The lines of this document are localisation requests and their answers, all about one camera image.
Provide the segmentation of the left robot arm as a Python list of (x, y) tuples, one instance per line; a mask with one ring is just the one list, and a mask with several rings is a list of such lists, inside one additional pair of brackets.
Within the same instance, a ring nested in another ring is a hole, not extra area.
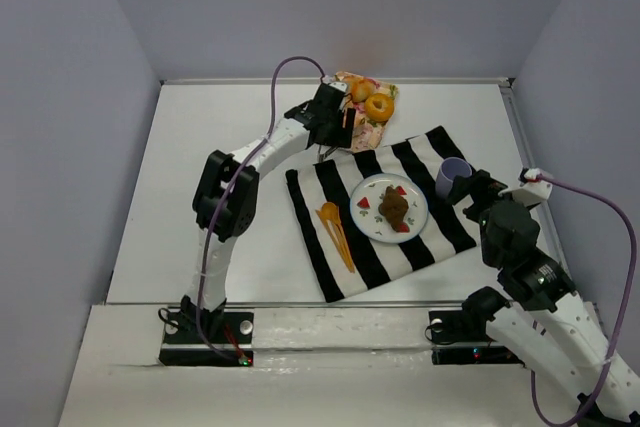
[(259, 139), (231, 153), (216, 150), (206, 159), (192, 201), (200, 235), (197, 271), (180, 305), (203, 343), (211, 345), (222, 327), (232, 253), (255, 217), (260, 180), (313, 145), (347, 146), (355, 119), (345, 106), (348, 96), (346, 82), (322, 83), (311, 100), (281, 118), (272, 111)]

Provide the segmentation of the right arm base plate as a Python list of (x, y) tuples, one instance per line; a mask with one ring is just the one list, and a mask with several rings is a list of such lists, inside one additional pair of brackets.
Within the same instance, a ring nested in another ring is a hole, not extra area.
[(424, 336), (432, 345), (431, 357), (436, 366), (523, 365), (463, 310), (430, 311)]

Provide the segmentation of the brown chocolate croissant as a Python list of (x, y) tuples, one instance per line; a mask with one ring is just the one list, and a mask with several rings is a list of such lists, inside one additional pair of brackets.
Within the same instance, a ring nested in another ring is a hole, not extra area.
[(378, 207), (378, 212), (395, 232), (407, 233), (409, 231), (409, 227), (404, 221), (408, 210), (409, 204), (404, 196), (395, 187), (388, 186)]

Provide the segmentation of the lilac plastic cup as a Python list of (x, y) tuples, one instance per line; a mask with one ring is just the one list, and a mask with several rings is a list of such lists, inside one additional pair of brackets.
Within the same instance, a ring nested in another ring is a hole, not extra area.
[(459, 157), (448, 157), (444, 159), (439, 167), (435, 192), (440, 199), (446, 199), (451, 192), (454, 180), (457, 177), (468, 178), (473, 174), (473, 169), (464, 159)]

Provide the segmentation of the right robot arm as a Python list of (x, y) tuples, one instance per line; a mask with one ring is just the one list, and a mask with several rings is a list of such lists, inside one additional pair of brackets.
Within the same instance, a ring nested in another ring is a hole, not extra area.
[(477, 223), (483, 263), (498, 272), (499, 289), (472, 293), (458, 313), (468, 331), (488, 337), (515, 354), (533, 377), (544, 375), (576, 403), (573, 426), (636, 426), (639, 377), (617, 351), (635, 275), (638, 243), (628, 216), (616, 207), (630, 240), (630, 261), (614, 329), (605, 335), (568, 273), (537, 246), (539, 224), (531, 211), (553, 188), (581, 188), (523, 169), (516, 188), (484, 170), (456, 177), (446, 200), (465, 197), (463, 213)]

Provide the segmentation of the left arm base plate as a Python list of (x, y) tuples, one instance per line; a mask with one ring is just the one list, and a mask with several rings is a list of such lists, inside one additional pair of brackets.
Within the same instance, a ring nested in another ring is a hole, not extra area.
[(163, 335), (158, 362), (167, 367), (250, 368), (254, 365), (254, 313), (227, 311), (208, 341), (177, 309), (160, 308)]

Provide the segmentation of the metal serving tongs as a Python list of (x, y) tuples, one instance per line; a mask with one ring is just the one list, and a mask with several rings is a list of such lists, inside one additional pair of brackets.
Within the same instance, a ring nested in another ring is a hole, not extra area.
[(327, 159), (329, 159), (334, 153), (336, 153), (339, 150), (338, 147), (335, 146), (323, 146), (323, 145), (319, 145), (318, 146), (318, 151), (317, 151), (317, 162), (321, 163), (326, 161)]

